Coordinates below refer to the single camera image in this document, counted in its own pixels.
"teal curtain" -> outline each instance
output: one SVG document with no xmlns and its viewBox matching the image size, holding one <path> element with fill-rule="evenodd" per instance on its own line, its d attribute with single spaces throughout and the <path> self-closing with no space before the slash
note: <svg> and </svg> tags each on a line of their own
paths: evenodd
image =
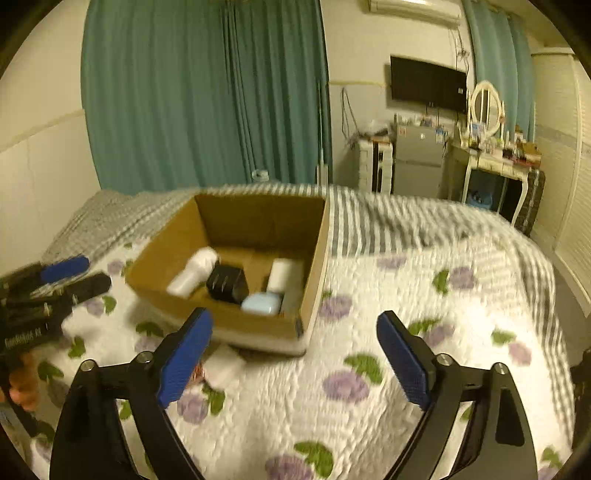
<svg viewBox="0 0 591 480">
<path fill-rule="evenodd" d="M 249 183 L 257 168 L 312 183 L 331 152 L 319 0 L 92 0 L 82 101 L 103 188 Z"/>
<path fill-rule="evenodd" d="M 505 131 L 515 125 L 532 140 L 534 67 L 523 22 L 484 0 L 463 0 L 470 27 L 476 81 L 488 80 L 505 101 Z"/>
</svg>

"metal screw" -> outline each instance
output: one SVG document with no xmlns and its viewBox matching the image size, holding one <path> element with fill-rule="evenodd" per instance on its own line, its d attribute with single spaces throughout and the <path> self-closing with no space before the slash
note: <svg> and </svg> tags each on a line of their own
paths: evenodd
<svg viewBox="0 0 591 480">
<path fill-rule="evenodd" d="M 83 372 L 89 372 L 94 367 L 96 367 L 96 362 L 94 360 L 84 360 L 80 366 L 80 370 Z"/>
<path fill-rule="evenodd" d="M 453 363 L 453 358 L 446 353 L 440 353 L 436 358 L 437 363 L 445 365 L 446 367 L 449 367 Z"/>
<path fill-rule="evenodd" d="M 495 364 L 495 370 L 501 375 L 509 373 L 509 369 L 505 364 Z"/>
<path fill-rule="evenodd" d="M 135 359 L 141 364 L 147 364 L 152 361 L 154 355 L 152 352 L 141 352 Z"/>
</svg>

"wall-mounted tv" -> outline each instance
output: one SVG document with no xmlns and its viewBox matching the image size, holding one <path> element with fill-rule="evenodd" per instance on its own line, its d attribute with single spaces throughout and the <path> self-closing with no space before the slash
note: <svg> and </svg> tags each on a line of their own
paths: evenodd
<svg viewBox="0 0 591 480">
<path fill-rule="evenodd" d="M 390 57 L 392 98 L 466 113 L 466 73 L 427 61 Z"/>
</svg>

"refrigerator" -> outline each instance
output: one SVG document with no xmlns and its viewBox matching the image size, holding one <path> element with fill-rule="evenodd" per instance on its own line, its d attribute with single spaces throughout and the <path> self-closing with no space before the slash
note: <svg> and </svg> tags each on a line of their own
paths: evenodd
<svg viewBox="0 0 591 480">
<path fill-rule="evenodd" d="M 393 194 L 441 198 L 445 144 L 432 127 L 396 128 Z"/>
</svg>

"cardboard box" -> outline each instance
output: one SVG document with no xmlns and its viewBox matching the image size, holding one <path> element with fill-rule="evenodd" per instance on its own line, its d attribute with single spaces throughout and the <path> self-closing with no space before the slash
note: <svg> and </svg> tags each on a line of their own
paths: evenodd
<svg viewBox="0 0 591 480">
<path fill-rule="evenodd" d="M 328 256 L 329 207 L 321 197 L 198 194 L 146 246 L 126 282 L 155 307 L 185 321 L 196 307 L 214 319 L 216 340 L 265 351 L 305 353 L 322 297 Z M 205 286 L 187 300 L 166 287 L 198 249 L 244 269 L 250 293 L 265 291 L 276 258 L 304 261 L 306 285 L 298 314 L 263 316 L 216 301 Z"/>
</svg>

